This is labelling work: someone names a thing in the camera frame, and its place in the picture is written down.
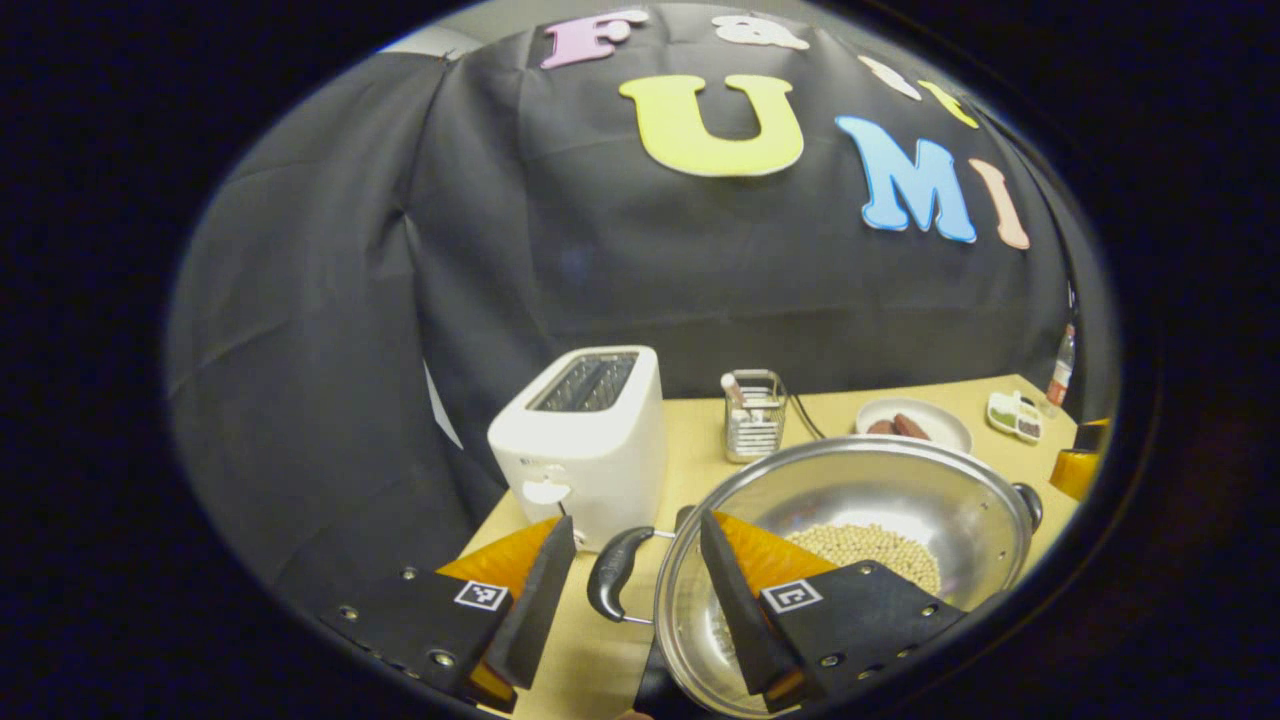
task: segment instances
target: plate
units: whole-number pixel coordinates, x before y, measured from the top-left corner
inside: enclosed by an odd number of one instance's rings
[[[879,420],[892,423],[893,416],[899,413],[915,420],[915,424],[920,425],[924,434],[929,436],[931,442],[966,455],[973,450],[973,434],[969,433],[969,428],[964,427],[964,423],[959,418],[932,402],[911,397],[886,397],[863,405],[863,409],[858,411],[854,430],[863,434],[867,432],[867,428]]]

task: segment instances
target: black cord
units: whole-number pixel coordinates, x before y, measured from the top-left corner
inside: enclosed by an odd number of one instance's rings
[[[782,392],[787,392],[786,386],[782,386]],[[795,401],[796,411],[800,413],[800,420],[804,421],[805,429],[809,430],[809,434],[812,434],[815,439],[826,438],[827,436],[822,434],[822,430],[819,430],[818,425],[814,424],[813,418],[809,416],[809,411],[805,410],[804,402],[800,402],[800,396],[787,392],[787,397]]]

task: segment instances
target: letter u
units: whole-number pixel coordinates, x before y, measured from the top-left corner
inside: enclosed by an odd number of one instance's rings
[[[767,176],[788,168],[804,152],[800,123],[787,102],[791,85],[764,76],[728,76],[724,85],[751,101],[760,132],[724,140],[707,132],[698,109],[696,76],[654,76],[625,82],[618,92],[636,104],[640,142],[649,156],[681,173],[703,177]]]

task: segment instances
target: toaster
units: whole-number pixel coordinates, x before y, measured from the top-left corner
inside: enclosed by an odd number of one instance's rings
[[[580,550],[653,525],[667,471],[658,355],[562,355],[498,413],[489,446],[529,521],[571,515]]]

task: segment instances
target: wire basket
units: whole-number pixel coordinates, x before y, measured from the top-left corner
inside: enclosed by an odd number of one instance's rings
[[[724,393],[724,457],[751,462],[782,448],[787,395],[782,378],[772,370],[733,370],[745,405]]]

